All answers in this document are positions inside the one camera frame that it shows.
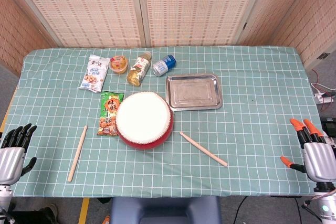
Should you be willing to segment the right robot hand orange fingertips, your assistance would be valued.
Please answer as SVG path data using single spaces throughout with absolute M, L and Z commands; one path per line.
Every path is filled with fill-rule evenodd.
M 297 133 L 304 164 L 296 164 L 282 156 L 280 160 L 288 168 L 307 174 L 316 183 L 335 182 L 335 154 L 323 134 L 308 119 L 300 122 L 290 119 Z

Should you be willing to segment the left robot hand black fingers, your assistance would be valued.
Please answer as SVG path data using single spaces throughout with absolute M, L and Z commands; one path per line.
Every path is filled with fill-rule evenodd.
M 33 157 L 24 166 L 24 161 L 30 140 L 37 126 L 30 123 L 10 130 L 5 135 L 1 144 L 1 185 L 11 186 L 29 173 L 36 164 L 37 158 Z

